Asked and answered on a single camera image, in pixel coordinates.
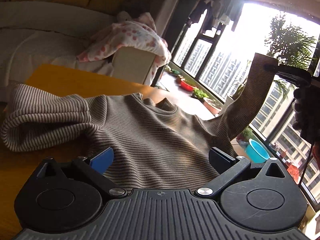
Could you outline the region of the dark gloved right hand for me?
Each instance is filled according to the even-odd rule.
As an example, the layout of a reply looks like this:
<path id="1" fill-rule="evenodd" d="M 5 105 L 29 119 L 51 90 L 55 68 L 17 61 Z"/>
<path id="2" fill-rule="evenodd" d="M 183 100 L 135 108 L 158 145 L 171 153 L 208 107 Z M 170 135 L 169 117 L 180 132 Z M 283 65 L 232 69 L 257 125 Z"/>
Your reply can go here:
<path id="1" fill-rule="evenodd" d="M 319 88 L 301 87 L 294 91 L 292 108 L 295 112 L 293 129 L 310 144 L 319 141 Z"/>

